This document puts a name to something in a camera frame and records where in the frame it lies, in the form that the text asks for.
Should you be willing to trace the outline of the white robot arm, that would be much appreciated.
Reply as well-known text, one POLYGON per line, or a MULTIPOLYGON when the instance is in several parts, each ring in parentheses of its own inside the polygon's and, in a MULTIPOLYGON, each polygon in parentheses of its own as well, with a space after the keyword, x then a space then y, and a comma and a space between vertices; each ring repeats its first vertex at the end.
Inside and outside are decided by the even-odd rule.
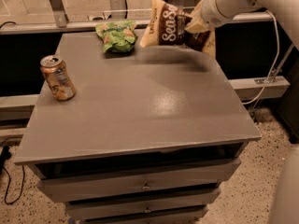
POLYGON ((192 12, 185 30, 203 33, 221 27, 236 15, 266 8, 276 19, 291 42, 299 49, 299 0, 202 0, 192 12))

